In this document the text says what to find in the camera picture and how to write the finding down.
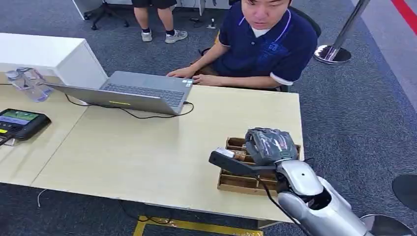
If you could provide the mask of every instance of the robotic arm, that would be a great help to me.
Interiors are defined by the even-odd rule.
[[[248,130],[245,139],[256,166],[235,160],[234,153],[224,148],[213,151],[209,162],[239,175],[275,172],[277,206],[306,235],[372,236],[329,182],[318,177],[307,163],[297,160],[296,146],[287,132],[255,128]]]

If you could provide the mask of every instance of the laptop keyboard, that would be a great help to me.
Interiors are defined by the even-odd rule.
[[[184,96],[184,92],[153,89],[153,88],[140,88],[140,87],[134,87],[134,86],[115,85],[115,84],[107,84],[104,87],[104,90],[152,96],[152,97],[160,97],[160,98],[163,98],[170,107],[179,106],[179,103],[181,102],[182,97]]]

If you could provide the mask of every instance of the man's arm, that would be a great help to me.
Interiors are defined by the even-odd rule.
[[[206,86],[271,89],[281,85],[270,76],[222,77],[213,75],[196,75],[193,79],[195,84]]]
[[[228,46],[225,46],[221,43],[216,43],[210,48],[204,56],[202,56],[198,61],[192,64],[189,67],[174,70],[167,74],[167,76],[173,77],[182,77],[182,78],[191,78],[195,72],[204,66],[212,63],[214,60],[219,58],[221,55],[225,54],[229,50]]]
[[[225,77],[223,86],[253,89],[270,89],[276,88],[280,86],[280,84],[270,76],[253,76]]]
[[[191,65],[196,71],[203,68],[204,66],[212,63],[217,58],[225,54],[230,49],[230,46],[225,46],[220,42],[217,42],[210,48],[204,56],[202,56],[198,61]]]

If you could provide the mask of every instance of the wooden compartment box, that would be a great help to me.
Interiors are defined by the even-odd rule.
[[[226,149],[235,153],[235,159],[248,165],[255,165],[254,160],[246,151],[245,139],[228,138],[226,141]],[[258,178],[265,183],[271,195],[277,196],[277,181],[275,180],[274,173],[260,174]],[[253,176],[235,175],[223,169],[220,170],[217,189],[245,194],[267,195],[264,187]]]

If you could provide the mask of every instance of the white sneaker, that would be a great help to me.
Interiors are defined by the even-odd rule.
[[[144,33],[142,31],[141,36],[142,36],[142,41],[144,41],[144,42],[151,42],[152,41],[152,31],[150,31],[150,33]]]
[[[166,35],[165,42],[166,43],[175,43],[175,42],[177,42],[179,40],[185,39],[187,36],[188,36],[187,31],[175,30],[175,34],[174,35],[172,35],[172,36],[169,35],[169,34]]]

